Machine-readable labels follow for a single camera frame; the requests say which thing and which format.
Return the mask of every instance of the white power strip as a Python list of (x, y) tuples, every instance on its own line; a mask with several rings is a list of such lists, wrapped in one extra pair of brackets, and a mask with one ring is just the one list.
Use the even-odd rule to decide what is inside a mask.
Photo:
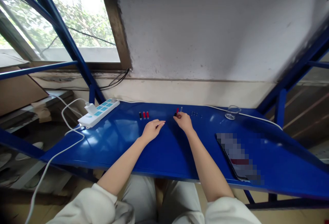
[(78, 122), (85, 126), (87, 129), (94, 127), (102, 118), (104, 118), (109, 112), (116, 108), (120, 104), (117, 99), (108, 99), (104, 103), (96, 107), (97, 111), (94, 114), (87, 113), (82, 118), (78, 119)]

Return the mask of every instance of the white cable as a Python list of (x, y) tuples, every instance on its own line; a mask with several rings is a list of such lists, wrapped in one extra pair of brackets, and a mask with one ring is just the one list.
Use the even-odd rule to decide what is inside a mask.
[[(56, 97), (56, 98), (59, 98), (63, 103), (64, 103), (64, 105), (66, 105), (67, 106), (67, 104), (66, 104), (66, 102), (61, 98), (61, 97), (59, 97), (59, 96), (56, 96), (56, 95), (53, 95), (53, 94), (49, 94), (49, 96), (53, 96), (53, 97)], [(69, 107), (69, 109), (71, 110), (71, 111), (73, 111), (73, 112), (75, 112), (75, 113), (77, 113), (77, 114), (79, 114), (81, 117), (83, 116), (81, 113), (79, 113), (79, 112), (77, 112), (76, 110), (74, 110), (73, 108), (70, 108)]]
[(51, 161), (52, 161), (56, 156), (58, 156), (58, 155), (60, 155), (61, 153), (65, 152), (66, 150), (72, 148), (74, 145), (78, 144), (79, 142), (81, 142), (81, 141), (84, 140), (84, 138), (85, 138), (85, 135), (83, 135), (82, 133), (80, 133), (80, 132), (76, 131), (75, 129), (73, 129), (73, 128), (68, 124), (68, 122), (66, 121), (66, 119), (65, 119), (65, 117), (64, 117), (64, 111), (65, 111), (65, 109), (66, 109), (67, 107), (69, 107), (69, 105), (71, 105), (72, 103), (74, 103), (74, 102), (76, 102), (76, 101), (78, 101), (78, 100), (84, 100), (84, 99), (79, 98), (79, 99), (76, 99), (76, 100), (72, 101), (70, 104), (67, 104), (67, 105), (63, 108), (63, 110), (62, 110), (62, 117), (63, 117), (63, 119), (64, 119), (64, 121), (65, 121), (65, 124), (69, 127), (69, 129), (70, 129), (71, 131), (74, 131), (74, 132), (76, 132), (76, 133), (82, 135), (82, 139), (80, 139), (79, 141), (77, 141), (77, 142), (74, 143), (73, 145), (69, 146), (68, 148), (62, 150), (61, 152), (55, 154), (55, 155), (54, 155), (54, 156), (48, 161), (48, 163), (47, 163), (47, 165), (46, 165), (46, 167), (45, 167), (45, 170), (44, 170), (44, 172), (43, 172), (43, 174), (42, 174), (42, 176), (41, 176), (41, 178), (40, 178), (40, 181), (39, 181), (37, 187), (36, 187), (35, 190), (34, 190), (34, 193), (33, 193), (32, 199), (31, 199), (30, 211), (29, 211), (29, 213), (28, 213), (28, 216), (27, 216), (27, 219), (26, 219), (26, 221), (25, 221), (25, 224), (28, 224), (28, 222), (29, 222), (30, 219), (31, 219), (31, 216), (32, 216), (32, 213), (33, 213), (33, 209), (34, 209), (35, 197), (36, 197), (36, 195), (37, 195), (37, 192), (38, 192), (38, 190), (39, 190), (39, 187), (40, 187), (40, 185), (41, 185), (41, 182), (42, 182), (42, 180), (44, 179), (44, 177), (45, 177), (45, 175), (46, 175), (46, 172), (47, 172), (47, 170), (48, 170), (48, 167), (49, 167)]
[(240, 115), (243, 115), (243, 116), (247, 116), (247, 117), (250, 117), (250, 118), (255, 118), (255, 119), (259, 119), (259, 120), (262, 120), (262, 121), (266, 121), (266, 122), (268, 122), (268, 123), (271, 123), (271, 124), (273, 124), (273, 125), (275, 125), (275, 126), (279, 127), (279, 128), (280, 128), (280, 130), (282, 130), (282, 131), (283, 131), (283, 129), (282, 129), (282, 127), (281, 127), (281, 126), (279, 126), (278, 124), (276, 124), (276, 123), (274, 123), (274, 122), (272, 122), (272, 121), (269, 121), (269, 120), (267, 120), (267, 119), (262, 119), (262, 118), (254, 117), (254, 116), (251, 116), (251, 115), (248, 115), (248, 114), (243, 114), (243, 113), (239, 113), (239, 114), (240, 114)]
[[(139, 103), (139, 102), (142, 102), (142, 101), (136, 101), (136, 102), (130, 102), (130, 101), (124, 101), (124, 100), (120, 100), (118, 99), (119, 101), (122, 101), (122, 102), (128, 102), (128, 103)], [(214, 108), (214, 109), (218, 109), (218, 110), (221, 110), (221, 111), (224, 111), (224, 112), (227, 112), (227, 110), (225, 109), (222, 109), (222, 108), (218, 108), (218, 107), (214, 107), (214, 106), (208, 106), (208, 105), (202, 105), (202, 106), (207, 106), (207, 107), (211, 107), (211, 108)], [(259, 119), (259, 120), (262, 120), (262, 121), (266, 121), (268, 123), (271, 123), (275, 126), (277, 126), (278, 128), (280, 128), (280, 130), (283, 130), (281, 128), (281, 126), (279, 126), (278, 124), (270, 121), (270, 120), (267, 120), (267, 119), (262, 119), (262, 118), (258, 118), (258, 117), (255, 117), (255, 116), (251, 116), (251, 115), (248, 115), (248, 114), (243, 114), (243, 113), (239, 113), (239, 115), (242, 115), (242, 116), (247, 116), (247, 117), (250, 117), (250, 118), (254, 118), (254, 119)]]
[(71, 131), (75, 131), (75, 130), (78, 130), (78, 129), (80, 129), (81, 127), (83, 127), (81, 124), (79, 124), (79, 126), (78, 127), (76, 127), (76, 128), (74, 128), (74, 129), (72, 129), (72, 130), (69, 130), (68, 132), (66, 132), (65, 134), (64, 134), (64, 136), (66, 136), (68, 133), (70, 133)]
[[(227, 110), (225, 110), (225, 109), (221, 109), (221, 108), (218, 108), (218, 107), (208, 106), (208, 105), (203, 105), (203, 106), (212, 107), (212, 108), (215, 108), (215, 109), (218, 109), (218, 110), (221, 110), (221, 111), (227, 112)], [(262, 119), (262, 118), (258, 118), (258, 117), (251, 116), (251, 115), (248, 115), (248, 114), (243, 114), (243, 113), (239, 113), (239, 115), (247, 116), (247, 117), (254, 118), (254, 119), (259, 119), (259, 120), (262, 120), (262, 121), (266, 121), (266, 122), (268, 122), (268, 123), (271, 123), (271, 124), (273, 124), (273, 125), (279, 127), (280, 130), (283, 130), (283, 129), (281, 128), (281, 126), (279, 126), (278, 124), (276, 124), (276, 123), (274, 123), (274, 122), (272, 122), (272, 121), (269, 121), (269, 120), (267, 120), (267, 119)]]

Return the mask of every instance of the blue table surface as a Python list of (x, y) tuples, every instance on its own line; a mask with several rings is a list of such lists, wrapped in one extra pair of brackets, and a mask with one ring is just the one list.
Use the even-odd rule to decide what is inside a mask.
[[(133, 173), (151, 177), (198, 181), (191, 149), (184, 132), (173, 120), (177, 108), (191, 115), (193, 127), (234, 188), (258, 190), (297, 197), (329, 200), (328, 166), (304, 149), (278, 127), (253, 118), (225, 118), (225, 112), (205, 106), (124, 103), (90, 129), (81, 129), (86, 138), (57, 156), (53, 163), (93, 169), (108, 169), (142, 134), (148, 121), (166, 120), (160, 134), (139, 157)], [(140, 120), (139, 112), (148, 111), (150, 119)], [(262, 117), (254, 109), (242, 113)], [(244, 149), (261, 181), (237, 180), (227, 162), (216, 133), (230, 133)], [(41, 158), (52, 156), (81, 139), (71, 132)]]

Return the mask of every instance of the tree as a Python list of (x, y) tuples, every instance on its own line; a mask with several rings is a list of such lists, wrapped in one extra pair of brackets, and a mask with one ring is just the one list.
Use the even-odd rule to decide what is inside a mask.
[[(3, 0), (21, 25), (40, 48), (47, 48), (57, 36), (52, 25), (36, 10), (21, 0)], [(112, 29), (103, 0), (53, 0), (67, 27), (97, 36), (114, 43)], [(70, 33), (78, 47), (112, 47), (112, 45), (88, 37), (73, 30)], [(4, 42), (0, 38), (0, 47)], [(56, 39), (52, 47), (63, 47)]]

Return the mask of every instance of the white jacket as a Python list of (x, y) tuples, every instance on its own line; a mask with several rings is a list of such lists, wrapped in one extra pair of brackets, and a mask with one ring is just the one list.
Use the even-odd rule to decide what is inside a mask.
[[(91, 188), (83, 189), (48, 224), (135, 224), (133, 207), (117, 199), (116, 196), (94, 184)], [(260, 224), (260, 221), (238, 199), (222, 197), (208, 203), (205, 217), (201, 212), (190, 211), (178, 216), (173, 222), (173, 224), (185, 223)]]

